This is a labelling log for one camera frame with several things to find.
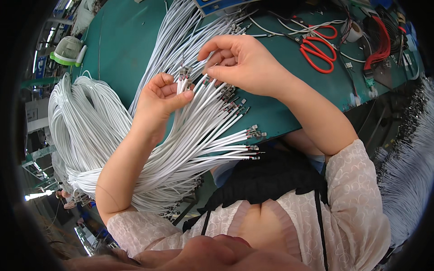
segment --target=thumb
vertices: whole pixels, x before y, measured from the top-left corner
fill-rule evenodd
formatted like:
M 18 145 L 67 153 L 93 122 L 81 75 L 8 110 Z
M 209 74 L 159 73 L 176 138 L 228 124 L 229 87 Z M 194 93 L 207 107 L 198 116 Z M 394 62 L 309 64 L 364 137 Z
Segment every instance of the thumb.
M 170 114 L 173 111 L 184 107 L 193 99 L 193 96 L 193 92 L 188 90 L 166 100 L 166 112 Z
M 208 76 L 217 79 L 218 81 L 226 82 L 231 85 L 236 83 L 236 66 L 211 66 L 207 68 Z

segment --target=woman's right hand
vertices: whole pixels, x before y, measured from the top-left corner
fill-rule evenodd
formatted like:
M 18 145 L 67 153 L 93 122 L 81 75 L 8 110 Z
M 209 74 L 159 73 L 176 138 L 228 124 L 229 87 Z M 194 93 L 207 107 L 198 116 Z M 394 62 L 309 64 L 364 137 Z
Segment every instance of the woman's right hand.
M 278 98 L 284 85 L 295 78 L 262 43 L 249 35 L 215 36 L 201 48 L 198 61 L 206 59 L 212 51 L 215 52 L 203 74 L 256 95 Z

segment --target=red scissor handle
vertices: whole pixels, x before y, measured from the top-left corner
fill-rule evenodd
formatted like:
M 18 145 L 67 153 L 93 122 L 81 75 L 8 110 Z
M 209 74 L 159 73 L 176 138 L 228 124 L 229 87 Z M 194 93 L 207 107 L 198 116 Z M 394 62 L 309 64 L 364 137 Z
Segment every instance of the red scissor handle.
M 315 45 L 313 45 L 313 43 L 311 43 L 309 40 L 315 40 L 315 41 L 319 41 L 319 42 L 322 42 L 322 43 L 326 44 L 330 48 L 330 50 L 332 51 L 333 58 L 328 57 L 323 51 L 321 51 L 318 47 L 316 47 Z M 309 62 L 309 64 L 315 70 L 317 70 L 317 71 L 319 71 L 321 73 L 331 73 L 333 71 L 333 69 L 334 69 L 334 65 L 333 65 L 332 62 L 336 60 L 336 52 L 333 49 L 333 47 L 330 44 L 328 44 L 325 41 L 323 41 L 322 39 L 316 38 L 316 37 L 306 37 L 305 39 L 302 39 L 302 42 L 310 45 L 314 49 L 314 50 L 312 50 L 312 49 L 306 47 L 304 44 L 302 44 L 300 46 L 300 51 L 303 54 L 303 56 L 306 58 L 307 62 Z M 317 57 L 319 57 L 319 58 L 321 58 L 321 59 L 323 59 L 324 61 L 326 61 L 328 64 L 330 64 L 330 69 L 329 70 L 324 70 L 324 69 L 319 68 L 317 65 L 315 65 L 315 63 L 313 63 L 313 61 L 307 55 L 306 51 L 309 52 L 309 53 L 311 53 L 311 54 L 313 54 L 313 55 L 315 55 L 315 56 L 317 56 Z
M 324 39 L 334 39 L 335 37 L 338 36 L 338 31 L 333 26 L 320 26 L 318 28 L 329 28 L 329 29 L 332 29 L 335 32 L 333 34 L 333 36 L 326 36 L 326 35 L 321 34 L 320 32 L 318 32 L 316 30 L 313 31 L 313 32 L 317 33 L 318 35 L 320 35 L 321 37 L 323 37 Z

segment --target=forearm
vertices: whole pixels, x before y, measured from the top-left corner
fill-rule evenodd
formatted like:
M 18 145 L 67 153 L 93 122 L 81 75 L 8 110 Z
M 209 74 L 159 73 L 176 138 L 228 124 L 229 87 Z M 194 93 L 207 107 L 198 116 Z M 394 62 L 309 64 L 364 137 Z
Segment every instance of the forearm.
M 155 147 L 147 135 L 149 132 L 133 126 L 105 164 L 95 190 L 99 212 L 117 213 L 131 205 L 137 179 Z
M 288 73 L 288 77 L 276 98 L 290 109 L 320 151 L 335 155 L 358 138 L 334 104 L 292 74 Z

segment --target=puffy sleeve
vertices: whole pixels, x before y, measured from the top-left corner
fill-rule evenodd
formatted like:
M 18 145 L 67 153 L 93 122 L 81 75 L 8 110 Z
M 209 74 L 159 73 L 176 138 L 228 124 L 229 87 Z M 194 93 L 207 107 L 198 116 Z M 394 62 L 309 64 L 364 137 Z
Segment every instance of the puffy sleeve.
M 122 212 L 107 221 L 107 230 L 119 246 L 134 257 L 144 250 L 183 248 L 191 233 L 150 212 Z
M 330 158 L 326 179 L 331 213 L 348 237 L 347 255 L 356 270 L 370 271 L 389 248 L 391 232 L 375 167 L 361 140 Z

